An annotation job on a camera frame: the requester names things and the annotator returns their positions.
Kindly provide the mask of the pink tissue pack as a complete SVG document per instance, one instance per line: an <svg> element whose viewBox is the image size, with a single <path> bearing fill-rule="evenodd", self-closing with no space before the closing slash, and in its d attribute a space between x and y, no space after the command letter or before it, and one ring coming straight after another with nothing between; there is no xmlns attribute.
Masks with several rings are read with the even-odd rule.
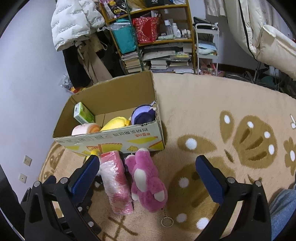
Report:
<svg viewBox="0 0 296 241"><path fill-rule="evenodd" d="M112 211L117 215L133 213L130 186L119 151L103 153L99 160L99 174Z"/></svg>

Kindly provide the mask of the pink plush bear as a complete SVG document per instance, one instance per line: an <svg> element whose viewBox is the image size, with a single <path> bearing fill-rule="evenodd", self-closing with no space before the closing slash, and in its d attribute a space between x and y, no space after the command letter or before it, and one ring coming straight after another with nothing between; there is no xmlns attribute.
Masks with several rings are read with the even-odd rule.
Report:
<svg viewBox="0 0 296 241"><path fill-rule="evenodd" d="M125 164L132 176L132 199L139 201L143 208L152 213L164 208L168 200L168 192L159 178L158 168L149 150L138 149L135 154L125 158Z"/></svg>

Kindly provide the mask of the green tissue box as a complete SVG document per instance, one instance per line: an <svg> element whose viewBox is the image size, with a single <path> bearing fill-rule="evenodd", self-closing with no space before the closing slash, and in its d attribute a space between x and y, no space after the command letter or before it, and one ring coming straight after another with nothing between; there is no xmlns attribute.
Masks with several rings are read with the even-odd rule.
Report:
<svg viewBox="0 0 296 241"><path fill-rule="evenodd" d="M78 102L74 106L73 117L80 124L95 122L95 116L89 111L88 108L86 108L86 106L82 102Z"/></svg>

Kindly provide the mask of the yellow plush toy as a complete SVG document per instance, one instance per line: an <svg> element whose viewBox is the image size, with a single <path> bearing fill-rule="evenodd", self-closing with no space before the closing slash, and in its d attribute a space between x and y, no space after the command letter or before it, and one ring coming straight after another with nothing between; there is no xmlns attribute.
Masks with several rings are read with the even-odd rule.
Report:
<svg viewBox="0 0 296 241"><path fill-rule="evenodd" d="M101 132L103 131L108 131L108 130L114 130L117 128L123 128L126 126L130 126L131 125L131 121L126 119L125 117L122 116L118 116L113 118L112 120L110 120L108 123L106 123L102 128L101 128Z"/></svg>

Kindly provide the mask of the white-haired blindfolded plush doll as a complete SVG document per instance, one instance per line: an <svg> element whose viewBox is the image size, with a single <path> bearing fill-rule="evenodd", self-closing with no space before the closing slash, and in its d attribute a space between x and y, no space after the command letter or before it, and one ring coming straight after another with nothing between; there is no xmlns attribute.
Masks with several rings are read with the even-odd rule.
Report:
<svg viewBox="0 0 296 241"><path fill-rule="evenodd" d="M141 125L144 123L150 123L156 119L156 107L153 101L151 104L144 104L138 106L132 113L130 121L132 125Z"/></svg>

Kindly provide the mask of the beige paw-print rug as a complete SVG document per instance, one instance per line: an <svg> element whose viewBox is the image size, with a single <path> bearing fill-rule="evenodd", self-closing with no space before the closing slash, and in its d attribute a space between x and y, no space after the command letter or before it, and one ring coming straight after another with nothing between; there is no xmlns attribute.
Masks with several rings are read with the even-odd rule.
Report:
<svg viewBox="0 0 296 241"><path fill-rule="evenodd" d="M139 202L116 215L99 185L88 208L102 240L194 240L218 204L195 171L204 155L225 176L263 184L268 201L295 182L295 99L248 82L193 74L153 74L165 147L151 152L168 190L164 210ZM39 179L69 177L85 161L55 142Z"/></svg>

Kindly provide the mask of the brown cardboard box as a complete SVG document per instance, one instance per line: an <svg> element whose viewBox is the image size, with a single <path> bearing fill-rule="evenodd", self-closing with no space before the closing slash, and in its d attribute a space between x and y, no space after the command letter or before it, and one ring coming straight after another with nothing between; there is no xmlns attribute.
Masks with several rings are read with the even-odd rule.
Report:
<svg viewBox="0 0 296 241"><path fill-rule="evenodd" d="M151 105L155 109L156 117L149 123L72 135L74 127L79 125L74 119L74 107L79 102L95 116L95 122L100 127L116 117L131 119L132 113L142 105ZM165 141L153 73L144 71L116 77L72 95L60 114L53 139L71 151L85 156L92 150L100 153L134 153L140 148L151 152L163 150Z"/></svg>

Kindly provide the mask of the stack of books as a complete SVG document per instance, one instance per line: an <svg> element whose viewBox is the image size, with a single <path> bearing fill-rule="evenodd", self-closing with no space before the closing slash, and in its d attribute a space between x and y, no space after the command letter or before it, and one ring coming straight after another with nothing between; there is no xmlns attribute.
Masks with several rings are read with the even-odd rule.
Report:
<svg viewBox="0 0 296 241"><path fill-rule="evenodd" d="M140 47L121 56L127 73L194 73L192 43L170 42Z"/></svg>

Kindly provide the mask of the white puffer jacket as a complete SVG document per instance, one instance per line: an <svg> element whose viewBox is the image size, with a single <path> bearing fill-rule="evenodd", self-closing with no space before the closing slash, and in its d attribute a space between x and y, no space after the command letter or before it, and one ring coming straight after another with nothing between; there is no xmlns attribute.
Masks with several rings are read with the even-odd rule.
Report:
<svg viewBox="0 0 296 241"><path fill-rule="evenodd" d="M51 19L56 51L63 51L102 30L105 20L94 1L56 1Z"/></svg>

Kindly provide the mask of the teal storage bag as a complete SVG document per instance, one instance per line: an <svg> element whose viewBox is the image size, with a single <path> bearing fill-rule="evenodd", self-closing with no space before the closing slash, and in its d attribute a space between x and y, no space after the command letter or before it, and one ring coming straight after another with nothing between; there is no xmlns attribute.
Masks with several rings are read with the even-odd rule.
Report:
<svg viewBox="0 0 296 241"><path fill-rule="evenodd" d="M108 26L117 42L121 54L134 52L136 44L129 20L119 19Z"/></svg>

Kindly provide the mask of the white rolling cart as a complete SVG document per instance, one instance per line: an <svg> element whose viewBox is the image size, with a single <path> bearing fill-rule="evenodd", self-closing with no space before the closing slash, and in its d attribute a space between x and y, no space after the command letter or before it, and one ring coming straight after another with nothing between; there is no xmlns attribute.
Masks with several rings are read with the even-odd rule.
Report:
<svg viewBox="0 0 296 241"><path fill-rule="evenodd" d="M197 74L218 76L220 35L218 23L195 23L194 31Z"/></svg>

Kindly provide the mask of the cream hanging coat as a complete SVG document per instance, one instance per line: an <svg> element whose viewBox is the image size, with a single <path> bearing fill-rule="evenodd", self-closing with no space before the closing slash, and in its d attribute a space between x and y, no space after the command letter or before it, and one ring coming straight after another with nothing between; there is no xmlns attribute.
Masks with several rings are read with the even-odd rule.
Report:
<svg viewBox="0 0 296 241"><path fill-rule="evenodd" d="M257 61L295 79L295 42L263 20L259 1L224 1L236 43Z"/></svg>

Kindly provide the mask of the lower wall socket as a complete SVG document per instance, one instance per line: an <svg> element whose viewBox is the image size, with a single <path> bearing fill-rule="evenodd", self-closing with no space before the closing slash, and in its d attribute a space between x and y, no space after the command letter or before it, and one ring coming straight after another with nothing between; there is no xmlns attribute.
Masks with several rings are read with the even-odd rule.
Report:
<svg viewBox="0 0 296 241"><path fill-rule="evenodd" d="M27 181L27 176L24 175L23 173L20 173L19 177L18 177L18 180L25 184L26 181Z"/></svg>

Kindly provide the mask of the wall socket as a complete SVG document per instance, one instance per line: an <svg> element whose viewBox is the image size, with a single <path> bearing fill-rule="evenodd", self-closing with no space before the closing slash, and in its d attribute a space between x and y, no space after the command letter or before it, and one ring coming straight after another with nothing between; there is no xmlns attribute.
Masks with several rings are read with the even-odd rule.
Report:
<svg viewBox="0 0 296 241"><path fill-rule="evenodd" d="M32 158L28 157L27 155L25 155L23 163L27 166L30 166L32 163Z"/></svg>
<svg viewBox="0 0 296 241"><path fill-rule="evenodd" d="M27 176L24 175L23 173L20 173L19 177L18 177L18 180L25 184L26 181L27 181Z"/></svg>

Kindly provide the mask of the upper wall socket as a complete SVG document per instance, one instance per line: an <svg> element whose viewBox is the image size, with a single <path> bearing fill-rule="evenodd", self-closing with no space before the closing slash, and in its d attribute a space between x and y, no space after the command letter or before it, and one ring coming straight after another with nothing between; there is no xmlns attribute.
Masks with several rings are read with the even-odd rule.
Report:
<svg viewBox="0 0 296 241"><path fill-rule="evenodd" d="M27 166L30 166L32 163L32 158L28 157L27 155L25 155L23 163Z"/></svg>

